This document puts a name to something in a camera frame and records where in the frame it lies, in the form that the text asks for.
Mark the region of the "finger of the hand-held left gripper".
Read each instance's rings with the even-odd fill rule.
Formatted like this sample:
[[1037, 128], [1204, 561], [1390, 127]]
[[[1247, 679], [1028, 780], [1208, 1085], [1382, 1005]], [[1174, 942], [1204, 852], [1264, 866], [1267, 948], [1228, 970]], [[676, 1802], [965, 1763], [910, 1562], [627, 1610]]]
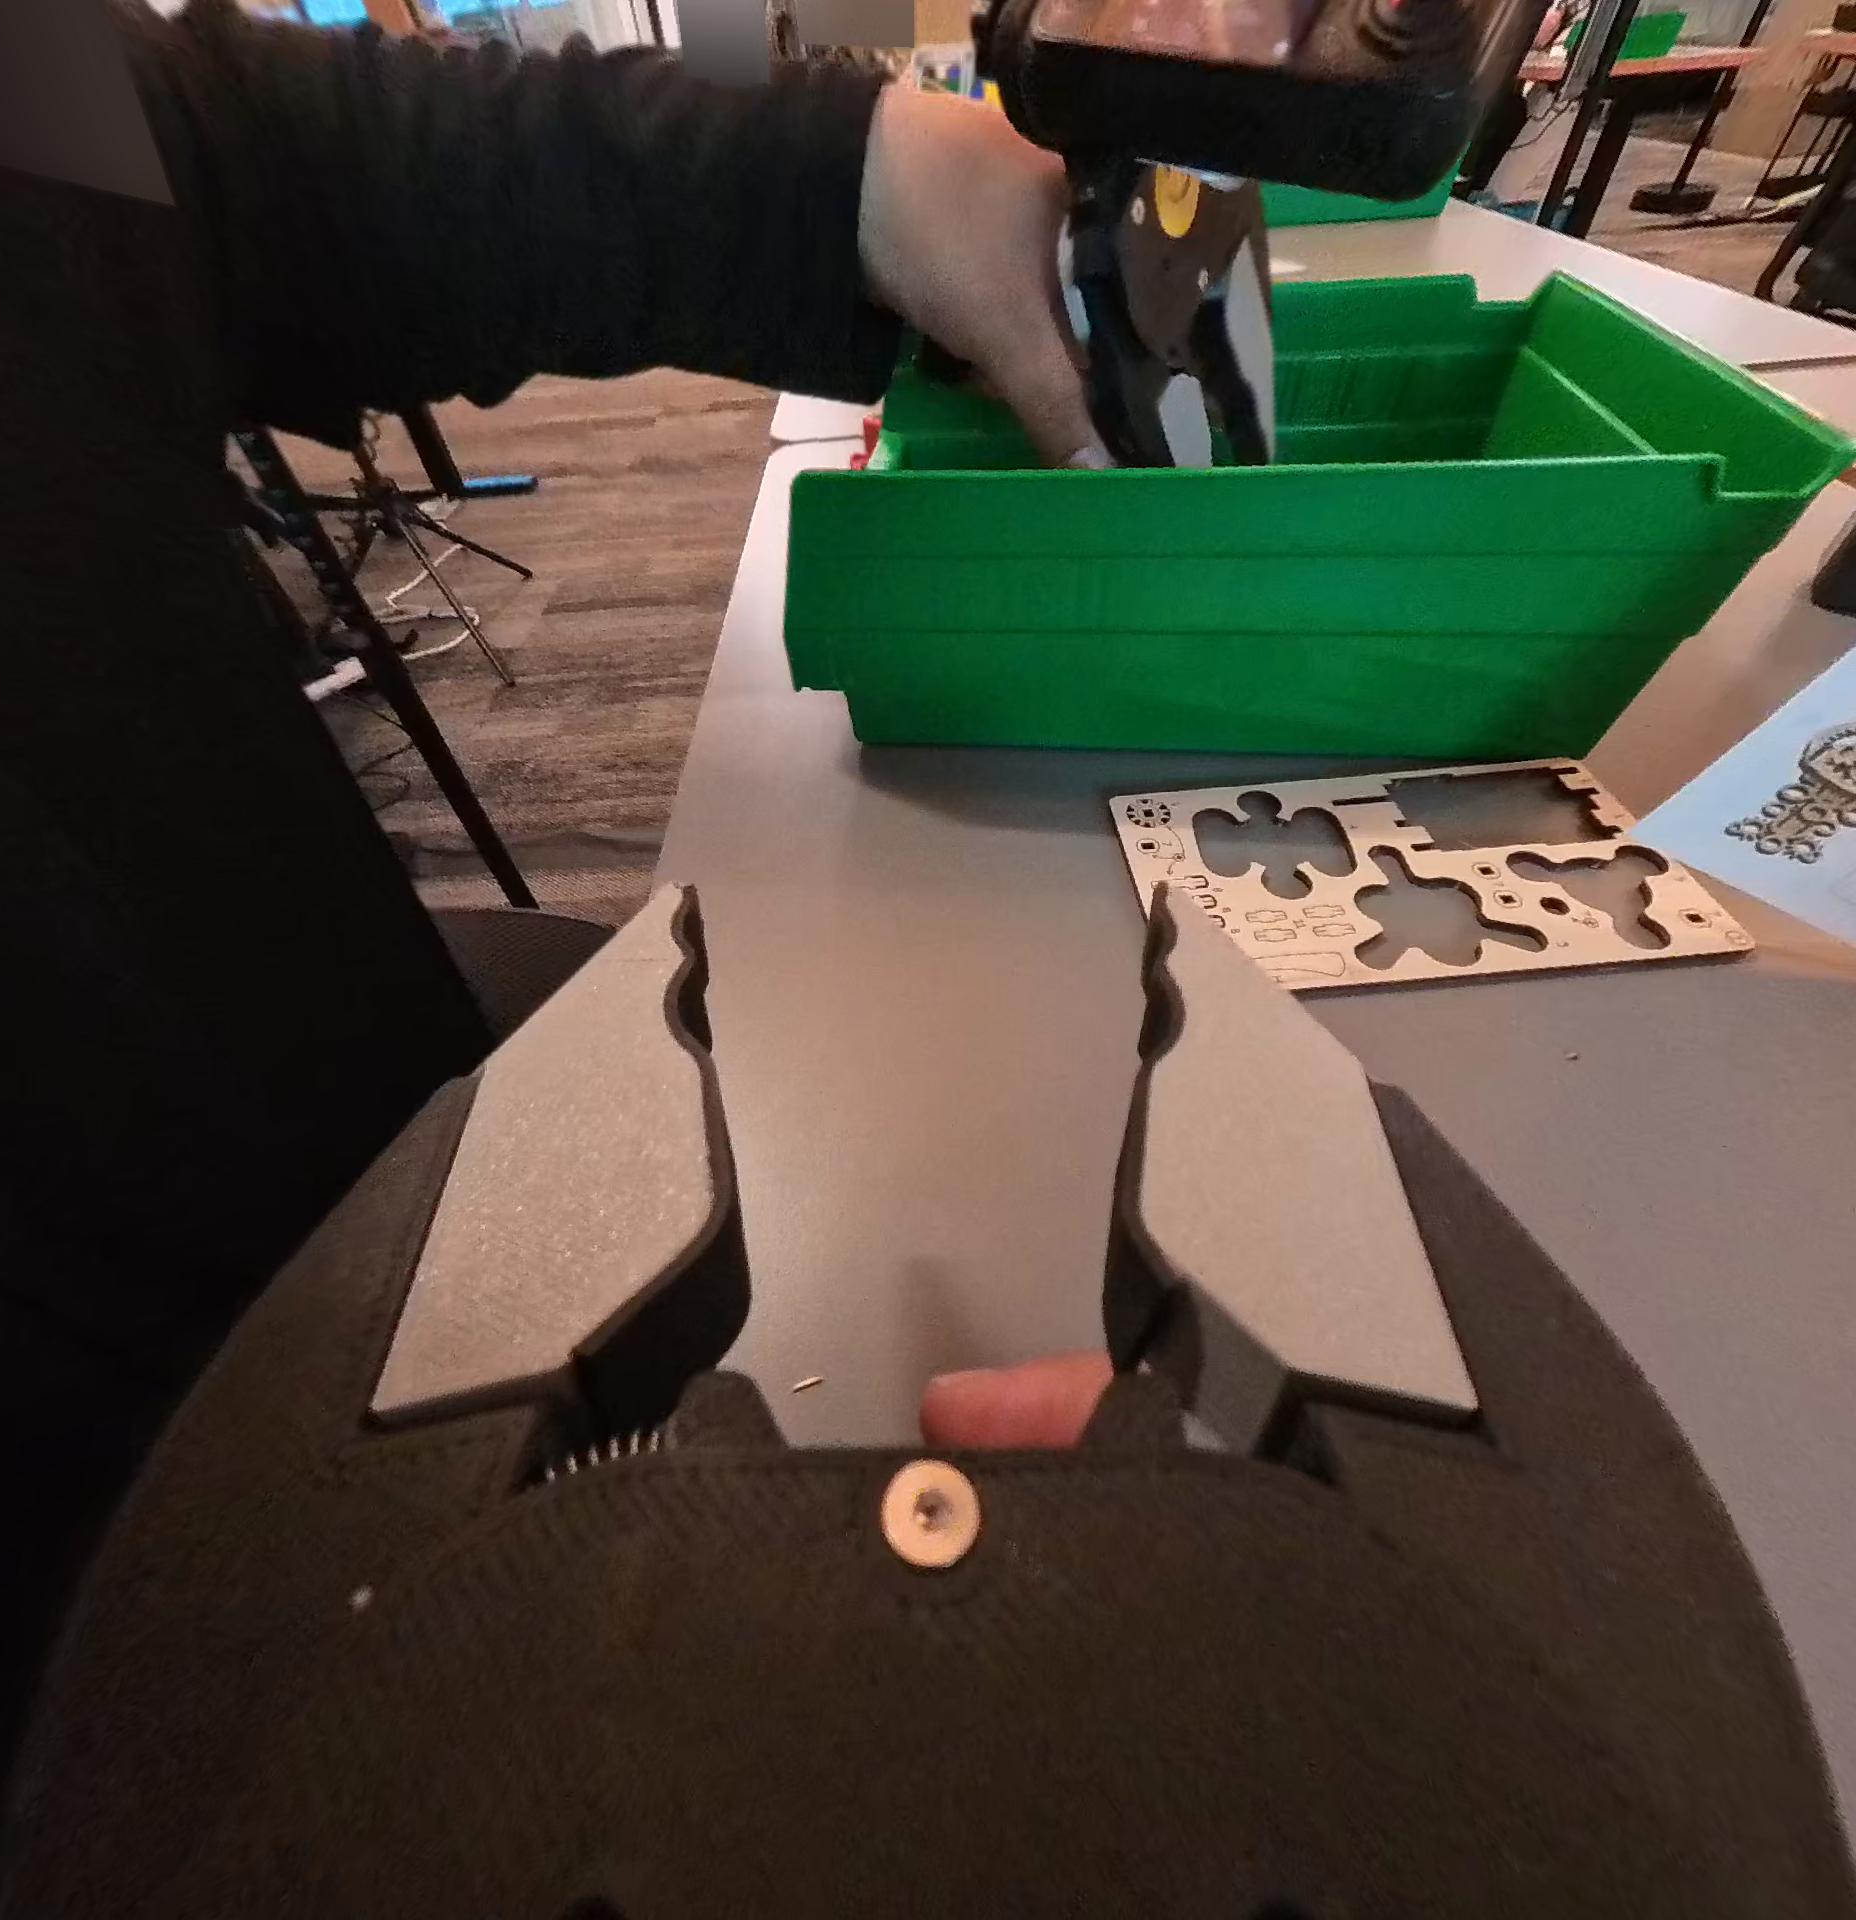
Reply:
[[1267, 212], [1259, 192], [1237, 195], [1244, 233], [1228, 272], [1203, 306], [1203, 394], [1236, 466], [1277, 458], [1277, 350]]
[[1084, 306], [1085, 399], [1100, 445], [1118, 466], [1171, 469], [1161, 361], [1135, 334], [1123, 298], [1084, 298]]

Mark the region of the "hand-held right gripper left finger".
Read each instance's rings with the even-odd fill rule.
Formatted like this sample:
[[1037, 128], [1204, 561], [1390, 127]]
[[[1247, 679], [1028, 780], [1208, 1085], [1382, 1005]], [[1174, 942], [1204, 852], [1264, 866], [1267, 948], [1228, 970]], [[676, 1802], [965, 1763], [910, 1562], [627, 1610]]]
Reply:
[[477, 1077], [369, 1404], [662, 1427], [749, 1317], [694, 887], [662, 884]]

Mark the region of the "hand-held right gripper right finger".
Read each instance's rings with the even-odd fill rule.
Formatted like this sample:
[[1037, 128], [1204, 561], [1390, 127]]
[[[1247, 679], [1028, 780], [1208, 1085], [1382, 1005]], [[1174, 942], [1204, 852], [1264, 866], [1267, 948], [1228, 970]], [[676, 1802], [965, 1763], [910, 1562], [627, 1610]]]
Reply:
[[1466, 1431], [1481, 1400], [1356, 1058], [1161, 884], [1103, 1328], [1200, 1436], [1277, 1457], [1314, 1407]]

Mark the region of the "green plastic bin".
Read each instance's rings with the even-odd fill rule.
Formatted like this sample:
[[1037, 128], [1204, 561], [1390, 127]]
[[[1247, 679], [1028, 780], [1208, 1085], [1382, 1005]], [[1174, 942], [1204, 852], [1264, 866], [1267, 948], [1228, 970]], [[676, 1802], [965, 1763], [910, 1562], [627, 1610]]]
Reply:
[[1433, 188], [1408, 202], [1382, 202], [1293, 183], [1263, 181], [1259, 198], [1268, 228], [1339, 228], [1434, 220], [1444, 214], [1461, 161], [1451, 161]]
[[1050, 472], [894, 376], [791, 485], [791, 680], [861, 743], [1584, 756], [1856, 439], [1571, 276], [1275, 288], [1277, 461]]

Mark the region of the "person's left forearm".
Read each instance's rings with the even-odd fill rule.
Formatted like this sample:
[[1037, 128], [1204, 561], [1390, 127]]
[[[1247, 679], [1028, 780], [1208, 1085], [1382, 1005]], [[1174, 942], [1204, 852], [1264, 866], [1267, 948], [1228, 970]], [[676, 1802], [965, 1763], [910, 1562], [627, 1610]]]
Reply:
[[902, 320], [859, 207], [879, 81], [111, 5], [240, 422], [493, 406], [667, 367], [877, 401]]

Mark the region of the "person's left hand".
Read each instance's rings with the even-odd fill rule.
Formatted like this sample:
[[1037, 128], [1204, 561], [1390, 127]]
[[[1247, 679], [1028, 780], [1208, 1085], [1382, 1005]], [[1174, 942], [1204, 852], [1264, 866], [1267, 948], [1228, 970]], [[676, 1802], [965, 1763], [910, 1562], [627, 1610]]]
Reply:
[[969, 363], [1043, 461], [1106, 472], [1065, 320], [1061, 158], [997, 108], [906, 84], [879, 94], [859, 207], [868, 291]]

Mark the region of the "person's right hand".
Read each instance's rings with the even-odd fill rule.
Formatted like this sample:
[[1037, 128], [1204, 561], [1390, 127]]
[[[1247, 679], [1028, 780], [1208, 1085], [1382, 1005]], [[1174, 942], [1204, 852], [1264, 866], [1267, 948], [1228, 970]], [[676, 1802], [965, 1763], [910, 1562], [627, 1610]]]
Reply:
[[1109, 1379], [1112, 1365], [1100, 1353], [941, 1372], [921, 1391], [919, 1438], [941, 1454], [1074, 1448]]

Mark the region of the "black office chair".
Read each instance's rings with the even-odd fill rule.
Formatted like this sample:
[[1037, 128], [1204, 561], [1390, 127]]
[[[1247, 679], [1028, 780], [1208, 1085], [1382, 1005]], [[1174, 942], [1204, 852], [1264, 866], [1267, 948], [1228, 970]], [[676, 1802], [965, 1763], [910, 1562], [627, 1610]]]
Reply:
[[430, 909], [485, 1025], [485, 1055], [520, 1033], [614, 935], [588, 917], [516, 906]]

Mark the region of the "wooden sheet with lobed cutouts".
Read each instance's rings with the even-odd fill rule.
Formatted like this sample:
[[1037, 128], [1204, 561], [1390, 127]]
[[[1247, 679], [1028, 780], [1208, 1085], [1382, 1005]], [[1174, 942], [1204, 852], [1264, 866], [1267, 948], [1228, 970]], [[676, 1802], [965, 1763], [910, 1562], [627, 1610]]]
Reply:
[[1237, 780], [1107, 812], [1140, 906], [1179, 889], [1291, 992], [1755, 950], [1576, 761]]

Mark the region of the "folded assembly instruction booklet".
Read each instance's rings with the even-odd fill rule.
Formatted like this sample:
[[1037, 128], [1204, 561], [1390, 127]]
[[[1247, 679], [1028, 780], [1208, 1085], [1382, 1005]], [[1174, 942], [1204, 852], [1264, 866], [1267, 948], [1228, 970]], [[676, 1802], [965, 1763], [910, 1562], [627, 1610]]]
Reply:
[[1635, 833], [1856, 948], [1856, 644]]

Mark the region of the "person's black top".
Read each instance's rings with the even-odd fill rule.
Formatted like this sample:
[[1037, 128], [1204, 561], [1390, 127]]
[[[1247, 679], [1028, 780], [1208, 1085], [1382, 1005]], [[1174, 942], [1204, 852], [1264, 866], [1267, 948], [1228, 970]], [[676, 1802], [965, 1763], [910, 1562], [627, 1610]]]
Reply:
[[175, 211], [0, 168], [0, 1300], [206, 1346], [489, 1033], [266, 630]]

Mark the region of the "black tripod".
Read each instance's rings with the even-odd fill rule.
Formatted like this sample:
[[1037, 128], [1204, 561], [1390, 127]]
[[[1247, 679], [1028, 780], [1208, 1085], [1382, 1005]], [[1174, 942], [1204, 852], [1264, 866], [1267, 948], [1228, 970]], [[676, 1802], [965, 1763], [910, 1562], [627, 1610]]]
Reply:
[[305, 561], [325, 612], [322, 637], [336, 650], [367, 658], [383, 646], [399, 664], [470, 653], [501, 689], [516, 689], [518, 673], [455, 581], [453, 561], [470, 560], [520, 584], [533, 584], [536, 572], [469, 536], [458, 518], [470, 507], [533, 499], [539, 481], [463, 469], [430, 411], [395, 424], [418, 458], [418, 485], [385, 466], [374, 415], [358, 426], [348, 482], [328, 492], [300, 481], [272, 433], [240, 435], [255, 502]]

